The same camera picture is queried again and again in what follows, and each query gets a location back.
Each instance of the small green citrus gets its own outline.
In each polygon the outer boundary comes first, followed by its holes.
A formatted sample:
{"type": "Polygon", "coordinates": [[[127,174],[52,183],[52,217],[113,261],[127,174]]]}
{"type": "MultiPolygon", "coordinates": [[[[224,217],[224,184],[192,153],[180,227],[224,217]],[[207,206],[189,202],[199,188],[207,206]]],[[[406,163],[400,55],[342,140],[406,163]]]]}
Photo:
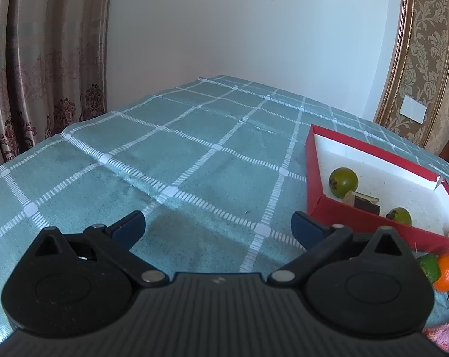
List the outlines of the small green citrus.
{"type": "Polygon", "coordinates": [[[353,170],[340,167],[330,174],[328,185],[335,196],[344,198],[347,192],[357,190],[358,177],[353,170]]]}
{"type": "Polygon", "coordinates": [[[406,224],[408,226],[411,225],[411,215],[409,212],[404,208],[393,208],[388,212],[386,215],[387,219],[398,221],[400,223],[406,224]]]}

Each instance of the pink cloth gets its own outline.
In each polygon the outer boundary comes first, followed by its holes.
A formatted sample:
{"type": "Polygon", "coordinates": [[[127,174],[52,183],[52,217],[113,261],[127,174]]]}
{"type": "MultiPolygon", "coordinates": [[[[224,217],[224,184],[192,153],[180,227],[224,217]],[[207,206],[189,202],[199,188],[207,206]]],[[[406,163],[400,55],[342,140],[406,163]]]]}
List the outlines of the pink cloth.
{"type": "Polygon", "coordinates": [[[424,329],[423,333],[440,349],[449,353],[449,323],[424,329]]]}

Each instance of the teal checkered tablecloth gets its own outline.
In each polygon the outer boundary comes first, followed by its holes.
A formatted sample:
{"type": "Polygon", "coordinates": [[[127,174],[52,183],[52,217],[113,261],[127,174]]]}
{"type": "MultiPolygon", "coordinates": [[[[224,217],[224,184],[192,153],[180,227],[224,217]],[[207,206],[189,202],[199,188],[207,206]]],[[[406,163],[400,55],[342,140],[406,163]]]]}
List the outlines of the teal checkered tablecloth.
{"type": "MultiPolygon", "coordinates": [[[[76,233],[133,210],[143,211],[147,229],[132,252],[170,276],[267,276],[304,251],[290,217],[306,206],[311,124],[449,180],[448,163],[379,125],[254,82],[200,78],[71,125],[0,167],[0,294],[45,226],[76,233]]],[[[449,307],[437,315],[445,319],[449,307]]],[[[0,303],[0,342],[10,332],[0,303]]]]}

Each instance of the metal screw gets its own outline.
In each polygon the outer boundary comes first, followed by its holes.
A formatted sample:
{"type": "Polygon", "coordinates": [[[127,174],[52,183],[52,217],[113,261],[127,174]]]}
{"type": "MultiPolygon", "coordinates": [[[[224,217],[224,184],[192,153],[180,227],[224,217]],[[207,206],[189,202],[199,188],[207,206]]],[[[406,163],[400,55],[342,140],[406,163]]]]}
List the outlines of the metal screw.
{"type": "Polygon", "coordinates": [[[158,270],[150,270],[142,273],[142,279],[144,282],[155,283],[163,280],[165,274],[158,270]]]}
{"type": "Polygon", "coordinates": [[[295,274],[288,270],[277,270],[270,274],[276,282],[290,282],[295,278],[295,274]]]}
{"type": "Polygon", "coordinates": [[[218,278],[213,278],[211,279],[214,283],[216,283],[217,285],[219,285],[220,283],[224,283],[226,282],[226,279],[223,278],[222,276],[218,276],[218,278]]]}

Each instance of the white wall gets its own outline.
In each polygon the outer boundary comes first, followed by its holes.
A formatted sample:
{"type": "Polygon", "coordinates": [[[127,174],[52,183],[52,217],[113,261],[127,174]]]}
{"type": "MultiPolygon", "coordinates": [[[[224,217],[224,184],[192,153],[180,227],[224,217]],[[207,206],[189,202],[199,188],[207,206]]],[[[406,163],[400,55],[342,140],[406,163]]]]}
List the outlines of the white wall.
{"type": "Polygon", "coordinates": [[[391,57],[388,9],[389,0],[111,0],[109,109],[223,73],[363,116],[386,79],[375,73],[391,57]]]}
{"type": "Polygon", "coordinates": [[[373,84],[368,95],[362,118],[373,120],[378,110],[386,79],[391,69],[393,50],[400,21],[401,0],[388,0],[385,32],[381,44],[380,58],[373,78],[373,84]]]}

